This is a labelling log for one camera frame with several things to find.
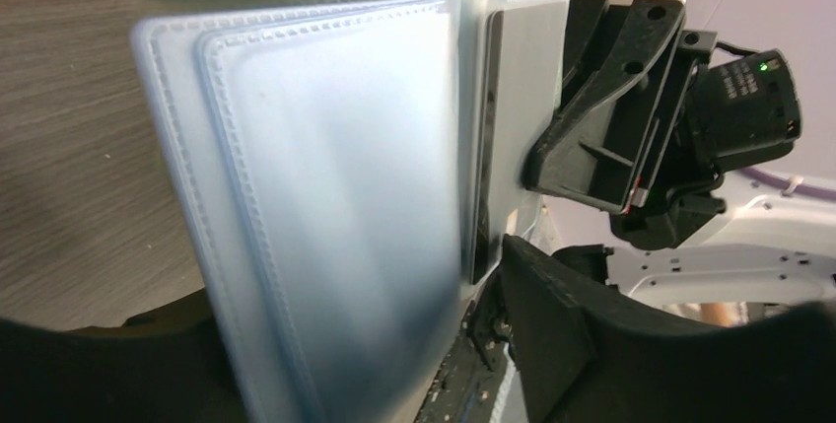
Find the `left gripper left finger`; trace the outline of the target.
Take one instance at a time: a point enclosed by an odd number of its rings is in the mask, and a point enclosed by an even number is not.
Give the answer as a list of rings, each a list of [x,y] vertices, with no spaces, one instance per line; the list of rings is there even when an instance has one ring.
[[[117,327],[1,321],[4,422],[245,422],[205,291]]]

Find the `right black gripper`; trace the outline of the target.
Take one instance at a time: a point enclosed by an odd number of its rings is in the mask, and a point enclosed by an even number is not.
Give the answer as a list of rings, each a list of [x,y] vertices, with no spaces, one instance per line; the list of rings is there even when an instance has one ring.
[[[610,214],[628,209],[684,19],[679,0],[570,0],[561,101],[526,158],[527,190]],[[635,248],[681,246],[729,211],[715,193],[727,173],[785,157],[801,137],[784,53],[716,47],[733,59],[697,68],[644,204],[610,218],[613,235]]]

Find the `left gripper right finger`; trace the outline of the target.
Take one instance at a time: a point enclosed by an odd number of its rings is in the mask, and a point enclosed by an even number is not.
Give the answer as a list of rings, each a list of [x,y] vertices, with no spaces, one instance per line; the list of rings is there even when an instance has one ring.
[[[499,266],[532,422],[831,422],[835,307],[738,327],[668,314],[519,237]]]

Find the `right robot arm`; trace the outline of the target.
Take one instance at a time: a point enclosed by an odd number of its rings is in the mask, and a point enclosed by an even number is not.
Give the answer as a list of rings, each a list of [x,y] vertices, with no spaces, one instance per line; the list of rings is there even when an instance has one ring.
[[[834,298],[834,182],[763,170],[803,131],[781,51],[689,30],[677,0],[571,0],[563,68],[522,181],[608,215],[600,279],[665,308]]]

